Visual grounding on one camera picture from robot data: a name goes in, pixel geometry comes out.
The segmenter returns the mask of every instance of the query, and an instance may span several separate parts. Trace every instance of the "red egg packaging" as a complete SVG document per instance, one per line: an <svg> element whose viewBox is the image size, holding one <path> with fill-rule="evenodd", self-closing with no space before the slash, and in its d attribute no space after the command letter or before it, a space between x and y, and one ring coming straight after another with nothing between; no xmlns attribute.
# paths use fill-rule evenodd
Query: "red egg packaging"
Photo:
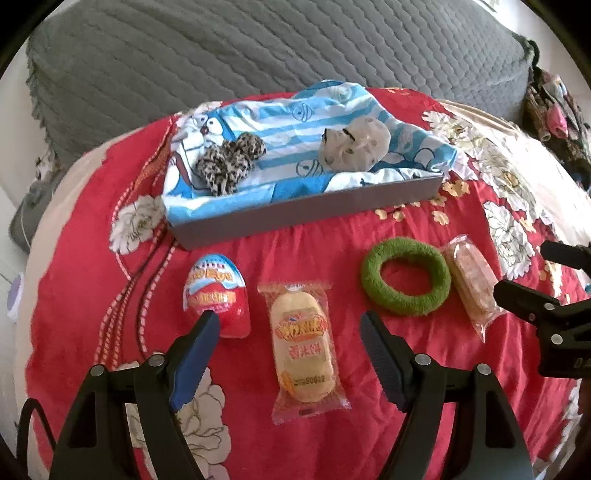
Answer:
<svg viewBox="0 0 591 480"><path fill-rule="evenodd" d="M205 310L217 313L224 338L244 338L251 332L244 278L224 255L209 254L195 262L184 286L183 310L195 321Z"/></svg>

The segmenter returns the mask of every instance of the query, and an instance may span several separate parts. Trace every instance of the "packaged cake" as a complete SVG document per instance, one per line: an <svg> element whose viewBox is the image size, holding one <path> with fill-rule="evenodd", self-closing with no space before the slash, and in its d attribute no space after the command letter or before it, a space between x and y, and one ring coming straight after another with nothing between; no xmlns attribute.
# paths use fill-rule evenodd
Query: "packaged cake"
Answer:
<svg viewBox="0 0 591 480"><path fill-rule="evenodd" d="M267 301L279 395L274 423L350 408L340 384L332 340L327 286L267 284Z"/></svg>

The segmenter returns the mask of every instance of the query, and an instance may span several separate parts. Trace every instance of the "clothing pile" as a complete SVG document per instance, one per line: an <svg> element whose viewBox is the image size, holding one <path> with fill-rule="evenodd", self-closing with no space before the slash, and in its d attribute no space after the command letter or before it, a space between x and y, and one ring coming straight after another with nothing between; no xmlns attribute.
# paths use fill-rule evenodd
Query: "clothing pile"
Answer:
<svg viewBox="0 0 591 480"><path fill-rule="evenodd" d="M535 42L530 84L525 94L524 128L545 144L575 180L589 193L591 149L589 124L560 76L538 67L540 51Z"/></svg>

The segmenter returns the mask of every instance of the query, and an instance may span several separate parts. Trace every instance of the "metal screw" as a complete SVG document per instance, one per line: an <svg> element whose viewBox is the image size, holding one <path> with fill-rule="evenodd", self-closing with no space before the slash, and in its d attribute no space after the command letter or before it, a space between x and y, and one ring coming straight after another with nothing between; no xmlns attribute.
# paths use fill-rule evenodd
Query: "metal screw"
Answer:
<svg viewBox="0 0 591 480"><path fill-rule="evenodd" d="M414 361L419 365L426 367L431 363L431 357L424 353L420 353L414 358Z"/></svg>
<svg viewBox="0 0 591 480"><path fill-rule="evenodd" d="M90 369L90 375L92 377L100 377L105 372L105 367L102 365L95 365Z"/></svg>
<svg viewBox="0 0 591 480"><path fill-rule="evenodd" d="M490 375L492 370L491 368L487 365L487 364L478 364L478 366L476 367L476 369L482 374L482 375Z"/></svg>
<svg viewBox="0 0 591 480"><path fill-rule="evenodd" d="M164 363L164 355L160 355L159 353L152 355L148 358L148 363L151 367L159 367Z"/></svg>

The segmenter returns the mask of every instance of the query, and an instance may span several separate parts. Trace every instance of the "blue gripper pad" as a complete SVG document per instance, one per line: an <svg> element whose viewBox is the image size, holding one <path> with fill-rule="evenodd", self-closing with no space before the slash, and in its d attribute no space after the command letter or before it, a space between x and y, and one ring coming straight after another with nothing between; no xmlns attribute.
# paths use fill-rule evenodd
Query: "blue gripper pad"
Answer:
<svg viewBox="0 0 591 480"><path fill-rule="evenodd" d="M203 372L205 372L207 363L219 340L220 320L218 316L213 312L203 313L194 330L187 337L193 335L195 335L195 339L192 345L187 348L187 352L174 373L174 386L168 401L173 413L178 412L183 405L189 403L197 391Z"/></svg>

